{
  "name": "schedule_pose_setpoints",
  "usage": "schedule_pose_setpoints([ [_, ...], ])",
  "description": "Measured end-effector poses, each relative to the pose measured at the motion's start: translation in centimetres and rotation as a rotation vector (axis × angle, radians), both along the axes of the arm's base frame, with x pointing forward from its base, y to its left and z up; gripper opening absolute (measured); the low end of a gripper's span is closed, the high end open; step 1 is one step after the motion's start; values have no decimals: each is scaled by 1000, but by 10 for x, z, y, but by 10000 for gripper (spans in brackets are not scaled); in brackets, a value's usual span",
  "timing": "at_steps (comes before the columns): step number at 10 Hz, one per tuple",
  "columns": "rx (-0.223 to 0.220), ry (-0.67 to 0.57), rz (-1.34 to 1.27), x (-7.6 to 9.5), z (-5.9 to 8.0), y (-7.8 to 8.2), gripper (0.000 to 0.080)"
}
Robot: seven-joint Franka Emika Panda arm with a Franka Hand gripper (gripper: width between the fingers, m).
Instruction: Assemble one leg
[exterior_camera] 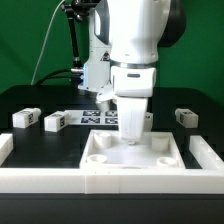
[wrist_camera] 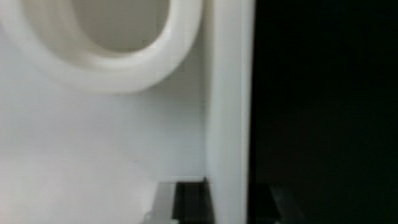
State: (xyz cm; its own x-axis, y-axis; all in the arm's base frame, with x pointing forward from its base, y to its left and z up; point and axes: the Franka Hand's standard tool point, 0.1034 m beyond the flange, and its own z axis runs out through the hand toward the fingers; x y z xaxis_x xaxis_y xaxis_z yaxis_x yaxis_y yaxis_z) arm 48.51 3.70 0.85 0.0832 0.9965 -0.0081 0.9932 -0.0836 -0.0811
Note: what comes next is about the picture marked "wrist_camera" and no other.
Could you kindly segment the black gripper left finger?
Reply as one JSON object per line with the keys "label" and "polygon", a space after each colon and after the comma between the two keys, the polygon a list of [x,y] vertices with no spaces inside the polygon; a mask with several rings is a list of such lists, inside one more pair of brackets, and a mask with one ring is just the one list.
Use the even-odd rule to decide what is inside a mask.
{"label": "black gripper left finger", "polygon": [[206,178],[158,184],[153,206],[140,224],[213,224]]}

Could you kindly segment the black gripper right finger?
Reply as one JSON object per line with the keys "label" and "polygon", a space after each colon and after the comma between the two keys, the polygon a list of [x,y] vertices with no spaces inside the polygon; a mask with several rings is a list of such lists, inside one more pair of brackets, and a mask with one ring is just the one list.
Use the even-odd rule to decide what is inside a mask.
{"label": "black gripper right finger", "polygon": [[290,188],[256,183],[251,192],[251,224],[309,224]]}

